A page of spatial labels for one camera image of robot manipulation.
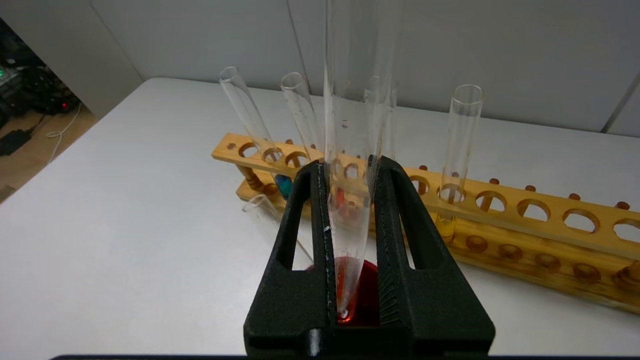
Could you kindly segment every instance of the wooden floor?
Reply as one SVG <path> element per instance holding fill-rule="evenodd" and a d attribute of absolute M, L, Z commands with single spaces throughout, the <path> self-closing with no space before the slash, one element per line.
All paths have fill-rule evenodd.
<path fill-rule="evenodd" d="M 38 126 L 31 136 L 31 140 L 9 156 L 0 156 L 0 202 L 10 196 L 15 190 L 20 189 L 39 171 L 47 166 L 53 149 L 58 143 L 58 138 L 47 138 L 51 131 L 63 130 L 76 115 L 77 109 L 68 114 L 46 116 L 42 124 Z M 27 112 L 24 116 L 9 120 L 0 129 L 0 137 L 11 130 L 29 129 L 38 123 L 42 114 L 34 111 Z M 69 147 L 76 139 L 84 134 L 97 122 L 96 117 L 89 109 L 82 107 L 76 121 L 64 134 L 58 147 L 56 157 Z"/>

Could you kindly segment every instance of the white table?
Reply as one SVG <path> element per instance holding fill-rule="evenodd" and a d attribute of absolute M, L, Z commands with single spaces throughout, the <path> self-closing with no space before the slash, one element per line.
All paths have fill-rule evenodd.
<path fill-rule="evenodd" d="M 275 140 L 299 143 L 282 95 L 252 94 Z M 446 118 L 399 108 L 399 162 L 441 168 Z M 2 204 L 0 358 L 243 354 L 270 249 L 241 174 L 210 156 L 227 132 L 244 129 L 219 85 L 152 79 Z M 637 138 L 483 119 L 469 178 L 637 208 L 638 154 Z M 640 316 L 461 267 L 492 354 L 640 354 Z"/>

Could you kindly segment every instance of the black cable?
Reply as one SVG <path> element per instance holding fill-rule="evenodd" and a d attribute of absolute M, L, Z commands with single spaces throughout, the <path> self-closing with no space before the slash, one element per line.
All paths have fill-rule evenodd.
<path fill-rule="evenodd" d="M 42 114 L 42 117 L 40 118 L 40 121 L 38 121 L 37 124 L 35 124 L 34 126 L 31 126 L 31 128 L 27 130 L 27 133 L 29 135 L 33 134 L 33 131 L 36 129 L 36 127 L 38 127 L 40 124 L 42 124 L 42 121 L 45 118 L 45 116 L 47 116 L 47 115 L 46 114 Z"/>

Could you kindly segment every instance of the glass test tube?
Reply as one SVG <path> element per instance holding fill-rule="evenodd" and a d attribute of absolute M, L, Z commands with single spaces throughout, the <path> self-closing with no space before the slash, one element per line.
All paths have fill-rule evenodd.
<path fill-rule="evenodd" d="M 440 192 L 441 201 L 457 204 L 463 200 L 465 180 L 471 153 L 476 122 L 482 112 L 483 91 L 477 85 L 461 85 L 453 92 L 449 108 L 449 141 L 447 157 L 442 170 Z M 438 213 L 436 226 L 442 239 L 453 240 L 456 217 L 446 213 Z"/>
<path fill-rule="evenodd" d="M 298 128 L 307 159 L 313 161 L 324 152 L 324 129 L 314 112 L 309 86 L 299 72 L 291 72 L 280 81 L 280 88 Z"/>
<path fill-rule="evenodd" d="M 364 263 L 400 14 L 400 1 L 327 1 L 324 160 L 342 322 Z"/>
<path fill-rule="evenodd" d="M 264 124 L 238 68 L 235 66 L 225 68 L 220 72 L 218 81 L 262 159 L 266 162 L 278 161 L 282 157 L 282 151 L 276 147 L 271 139 L 267 126 Z M 291 179 L 280 174 L 273 176 L 273 179 L 282 197 L 288 198 L 292 187 Z"/>
<path fill-rule="evenodd" d="M 273 248 L 273 243 L 280 229 L 282 216 L 273 207 L 269 198 L 264 194 L 260 194 L 247 201 L 242 211 L 251 218 L 256 231 L 260 234 L 260 237 L 266 241 L 269 248 Z M 292 270 L 306 270 L 313 264 L 313 257 L 304 248 L 300 240 L 297 240 Z"/>
<path fill-rule="evenodd" d="M 382 155 L 396 159 L 396 122 L 394 120 L 394 113 L 396 111 L 396 104 L 398 98 L 398 82 L 393 81 L 391 83 L 391 97 L 389 98 L 389 114 L 385 120 L 383 129 L 383 141 L 382 141 Z"/>

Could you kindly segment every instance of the glass cylinder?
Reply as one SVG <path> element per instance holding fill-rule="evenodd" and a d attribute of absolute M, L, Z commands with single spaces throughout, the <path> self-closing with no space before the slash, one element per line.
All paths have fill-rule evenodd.
<path fill-rule="evenodd" d="M 396 160 L 396 123 L 394 113 L 398 98 L 398 82 L 391 83 L 391 97 L 389 98 L 389 114 L 383 127 L 382 155 Z"/>
<path fill-rule="evenodd" d="M 305 146 L 307 159 L 313 161 L 321 157 L 324 152 L 324 129 L 316 118 L 307 80 L 299 72 L 292 72 L 282 78 L 280 88 Z"/>
<path fill-rule="evenodd" d="M 324 161 L 343 322 L 353 316 L 364 263 L 401 5 L 394 0 L 327 1 Z"/>
<path fill-rule="evenodd" d="M 282 151 L 276 147 L 275 142 L 271 139 L 269 130 L 267 130 L 238 68 L 235 66 L 225 68 L 220 72 L 218 81 L 262 159 L 268 163 L 278 161 L 282 157 Z M 291 193 L 291 179 L 280 174 L 273 176 L 273 179 L 282 197 L 287 199 Z"/>
<path fill-rule="evenodd" d="M 242 211 L 251 218 L 262 241 L 265 241 L 270 249 L 273 248 L 280 229 L 282 216 L 269 201 L 269 198 L 264 194 L 260 194 L 247 201 Z M 296 240 L 296 252 L 293 258 L 292 270 L 306 270 L 313 264 L 313 257 L 302 246 L 300 240 Z"/>
<path fill-rule="evenodd" d="M 449 108 L 449 141 L 438 196 L 448 204 L 463 200 L 471 143 L 482 112 L 483 91 L 477 85 L 461 85 L 453 92 Z M 438 213 L 436 226 L 443 240 L 453 240 L 456 217 Z"/>

